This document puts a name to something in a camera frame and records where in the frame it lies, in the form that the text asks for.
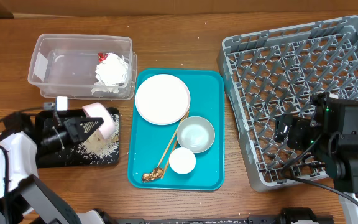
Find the pile of white rice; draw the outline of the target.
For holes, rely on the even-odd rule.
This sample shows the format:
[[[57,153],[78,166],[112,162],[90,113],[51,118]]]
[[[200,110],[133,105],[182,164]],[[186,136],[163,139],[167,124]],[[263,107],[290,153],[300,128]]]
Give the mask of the pile of white rice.
[[[95,132],[85,142],[77,146],[76,152],[85,159],[107,159],[119,154],[119,115],[113,114],[112,119],[116,125],[115,132],[105,140],[102,135]]]

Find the white tissue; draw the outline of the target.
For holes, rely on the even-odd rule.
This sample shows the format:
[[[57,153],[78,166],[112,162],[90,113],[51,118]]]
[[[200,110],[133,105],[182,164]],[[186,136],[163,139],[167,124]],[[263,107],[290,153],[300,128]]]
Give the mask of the white tissue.
[[[96,92],[118,93],[119,86],[123,86],[127,80],[129,64],[124,57],[119,57],[112,52],[108,54],[107,59],[96,66],[97,82],[91,90],[92,94]]]

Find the red snack wrapper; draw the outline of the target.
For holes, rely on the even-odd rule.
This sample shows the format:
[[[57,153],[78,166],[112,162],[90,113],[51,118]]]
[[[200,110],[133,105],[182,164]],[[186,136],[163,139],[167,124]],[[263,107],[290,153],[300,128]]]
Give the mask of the red snack wrapper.
[[[101,62],[103,62],[104,60],[106,60],[108,56],[109,56],[108,53],[102,53],[102,52],[100,52],[100,53],[98,54],[99,63],[101,63]]]

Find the grey-white bowl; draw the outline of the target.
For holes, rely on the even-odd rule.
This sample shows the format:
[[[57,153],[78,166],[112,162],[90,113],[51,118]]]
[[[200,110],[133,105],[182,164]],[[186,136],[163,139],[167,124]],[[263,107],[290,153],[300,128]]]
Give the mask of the grey-white bowl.
[[[178,126],[177,141],[179,145],[195,154],[207,151],[213,145],[214,139],[213,125],[203,117],[190,116]]]

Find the cream white cup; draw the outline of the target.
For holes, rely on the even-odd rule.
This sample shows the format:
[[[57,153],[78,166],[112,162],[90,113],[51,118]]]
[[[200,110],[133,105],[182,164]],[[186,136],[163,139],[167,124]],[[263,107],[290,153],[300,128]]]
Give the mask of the cream white cup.
[[[175,149],[168,161],[170,168],[181,175],[189,174],[196,166],[195,154],[185,147]]]

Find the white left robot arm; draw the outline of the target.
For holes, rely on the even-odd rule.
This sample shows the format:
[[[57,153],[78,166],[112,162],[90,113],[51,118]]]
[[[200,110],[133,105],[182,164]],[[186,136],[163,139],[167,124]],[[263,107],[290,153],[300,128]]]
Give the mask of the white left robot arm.
[[[39,179],[37,170],[47,154],[78,146],[104,124],[115,127],[109,113],[18,111],[1,122],[5,130],[0,133],[0,223],[20,223],[31,211],[38,214],[34,223],[115,222],[100,209],[75,212]]]

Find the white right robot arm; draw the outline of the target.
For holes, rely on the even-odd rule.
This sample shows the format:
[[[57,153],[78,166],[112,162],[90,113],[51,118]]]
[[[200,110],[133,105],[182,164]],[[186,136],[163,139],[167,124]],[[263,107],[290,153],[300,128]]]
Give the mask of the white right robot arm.
[[[324,92],[313,95],[310,119],[288,113],[275,119],[274,140],[301,151],[281,169],[282,177],[337,194],[346,222],[358,223],[358,101]],[[322,163],[333,187],[295,177],[289,168],[311,154]]]

